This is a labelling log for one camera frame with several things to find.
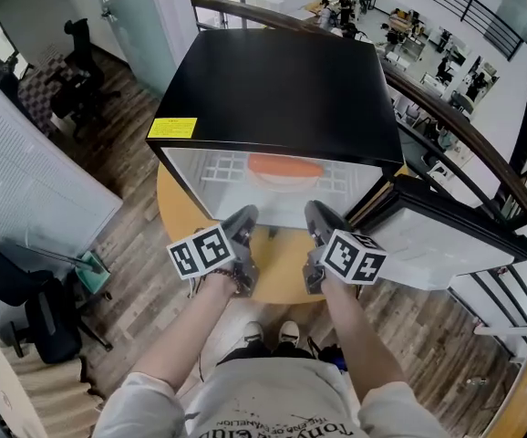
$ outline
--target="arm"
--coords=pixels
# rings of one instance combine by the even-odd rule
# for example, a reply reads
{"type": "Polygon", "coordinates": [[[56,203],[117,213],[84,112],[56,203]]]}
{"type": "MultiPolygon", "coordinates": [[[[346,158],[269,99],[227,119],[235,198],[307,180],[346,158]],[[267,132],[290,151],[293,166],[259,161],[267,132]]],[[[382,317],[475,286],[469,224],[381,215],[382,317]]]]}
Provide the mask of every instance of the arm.
{"type": "Polygon", "coordinates": [[[350,287],[327,271],[322,291],[359,401],[371,390],[405,381],[398,361],[371,327],[350,287]]]}
{"type": "Polygon", "coordinates": [[[136,362],[132,371],[167,382],[178,391],[237,286],[227,276],[208,275],[199,293],[136,362]]]}

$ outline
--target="white t-shirt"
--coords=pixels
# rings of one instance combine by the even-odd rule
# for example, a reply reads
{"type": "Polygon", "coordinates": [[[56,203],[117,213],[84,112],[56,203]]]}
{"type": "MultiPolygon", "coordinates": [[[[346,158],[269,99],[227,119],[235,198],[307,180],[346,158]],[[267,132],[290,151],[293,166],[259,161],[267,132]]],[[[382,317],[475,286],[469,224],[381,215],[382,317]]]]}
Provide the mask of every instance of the white t-shirt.
{"type": "Polygon", "coordinates": [[[131,373],[93,438],[446,438],[406,383],[370,391],[360,429],[338,369],[309,359],[230,360],[215,368],[187,413],[164,381],[131,373]]]}

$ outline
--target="yellow label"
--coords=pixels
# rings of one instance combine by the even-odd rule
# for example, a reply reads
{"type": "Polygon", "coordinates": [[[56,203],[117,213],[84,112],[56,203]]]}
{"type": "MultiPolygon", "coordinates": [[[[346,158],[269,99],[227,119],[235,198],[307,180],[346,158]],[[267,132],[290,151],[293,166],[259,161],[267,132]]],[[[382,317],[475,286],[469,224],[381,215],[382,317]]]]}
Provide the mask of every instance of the yellow label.
{"type": "Polygon", "coordinates": [[[197,119],[155,119],[149,138],[190,138],[197,119]]]}

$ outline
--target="black fridge top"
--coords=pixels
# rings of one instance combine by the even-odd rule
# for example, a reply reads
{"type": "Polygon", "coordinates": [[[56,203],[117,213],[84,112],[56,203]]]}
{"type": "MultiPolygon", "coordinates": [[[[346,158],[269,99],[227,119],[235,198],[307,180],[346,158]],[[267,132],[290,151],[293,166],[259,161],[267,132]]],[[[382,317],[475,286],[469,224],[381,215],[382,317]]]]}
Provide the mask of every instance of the black fridge top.
{"type": "Polygon", "coordinates": [[[159,140],[168,147],[403,163],[375,48],[341,37],[282,29],[200,32],[156,118],[197,119],[189,139],[159,140]]]}

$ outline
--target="white sneaker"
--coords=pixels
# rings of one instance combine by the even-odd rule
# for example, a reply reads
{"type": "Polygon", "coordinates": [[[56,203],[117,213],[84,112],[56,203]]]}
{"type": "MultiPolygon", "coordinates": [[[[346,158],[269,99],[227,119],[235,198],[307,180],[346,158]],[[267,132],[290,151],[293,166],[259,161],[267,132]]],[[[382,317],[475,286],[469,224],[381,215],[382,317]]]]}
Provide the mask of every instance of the white sneaker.
{"type": "Polygon", "coordinates": [[[259,323],[250,321],[245,325],[245,328],[243,328],[243,341],[245,342],[245,345],[247,345],[255,340],[264,341],[264,330],[259,323]]]}
{"type": "Polygon", "coordinates": [[[286,321],[280,328],[278,342],[290,342],[294,347],[298,347],[298,340],[300,340],[300,328],[293,321],[286,321]]]}

